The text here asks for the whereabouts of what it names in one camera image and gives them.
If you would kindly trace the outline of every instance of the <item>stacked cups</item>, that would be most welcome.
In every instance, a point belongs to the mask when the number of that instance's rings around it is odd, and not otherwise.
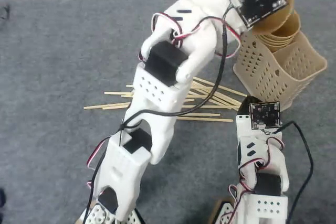
[[[288,5],[260,21],[253,27],[254,34],[271,52],[289,45],[301,29],[300,16],[294,10],[294,0]]]

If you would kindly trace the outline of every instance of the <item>perforated basket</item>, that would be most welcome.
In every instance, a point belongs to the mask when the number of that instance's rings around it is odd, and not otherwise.
[[[280,101],[281,110],[327,68],[327,61],[299,32],[293,43],[275,53],[252,33],[242,36],[234,72],[247,91],[265,102]]]

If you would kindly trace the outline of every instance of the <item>paper cup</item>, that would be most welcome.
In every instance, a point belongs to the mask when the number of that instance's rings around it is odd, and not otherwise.
[[[260,35],[260,36],[258,36],[258,38],[261,41],[267,42],[267,43],[272,44],[272,45],[286,45],[293,40],[292,38],[285,39],[285,40],[274,40],[274,39],[271,39],[271,38],[267,37],[266,35],[265,36]]]
[[[287,6],[255,24],[252,28],[252,31],[255,34],[265,35],[271,34],[274,31],[278,30],[293,12],[294,0],[286,1],[288,2]]]
[[[268,35],[269,38],[274,40],[285,40],[294,39],[296,34],[301,29],[301,20],[299,14],[294,10],[294,12],[289,16],[288,20],[275,32]]]

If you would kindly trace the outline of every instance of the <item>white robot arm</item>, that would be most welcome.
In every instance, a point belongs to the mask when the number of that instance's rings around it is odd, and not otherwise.
[[[235,0],[233,5],[241,4]],[[95,211],[89,213],[87,208],[82,217],[84,223],[109,224],[129,218],[135,209],[140,180],[148,163],[157,164],[162,159],[174,134],[176,116],[160,113],[180,111],[193,77],[213,59],[215,52],[223,50],[222,17],[230,25],[227,43],[252,28],[247,25],[247,22],[252,24],[252,19],[244,21],[233,8],[228,12],[231,5],[230,0],[179,0],[164,13],[154,14],[153,34],[143,43],[139,53],[142,62],[134,76],[132,103],[122,127],[109,138],[92,181],[91,199],[98,200],[100,206],[96,207],[108,213],[108,220],[107,214],[105,218],[98,218]],[[146,113],[149,110],[158,113]],[[142,120],[149,124],[150,134],[139,128]],[[241,135],[244,130],[238,130],[241,143],[251,138],[249,134]],[[261,158],[266,160],[267,147],[271,147],[271,155],[281,159],[277,143],[268,143],[262,136],[255,137],[258,138],[253,141],[260,146]],[[278,167],[276,162],[269,167],[281,172],[282,189],[286,191],[286,167],[283,164]],[[241,167],[241,172],[246,186],[253,188],[256,183],[254,163]]]
[[[258,105],[267,110],[273,106]],[[224,202],[213,224],[286,223],[288,198],[284,193],[289,188],[289,178],[282,153],[282,133],[276,133],[278,128],[253,130],[250,117],[250,110],[241,109],[236,116],[240,179],[238,185],[228,188],[235,202]]]

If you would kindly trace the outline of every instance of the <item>gray carpet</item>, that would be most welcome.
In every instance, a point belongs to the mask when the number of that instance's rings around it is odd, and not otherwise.
[[[74,223],[89,196],[85,162],[113,133],[123,111],[84,111],[121,101],[103,95],[132,82],[137,52],[153,12],[176,0],[10,1],[0,30],[0,187],[4,224]],[[336,0],[296,0],[302,29],[329,68],[282,115],[296,120],[315,160],[293,223],[336,219]],[[245,89],[229,60],[223,84]],[[200,76],[215,79],[214,60]],[[233,118],[233,112],[225,117]],[[144,174],[138,209],[151,223],[206,223],[213,205],[237,183],[235,124],[181,122],[166,156]],[[292,202],[309,163],[294,128],[283,134]]]

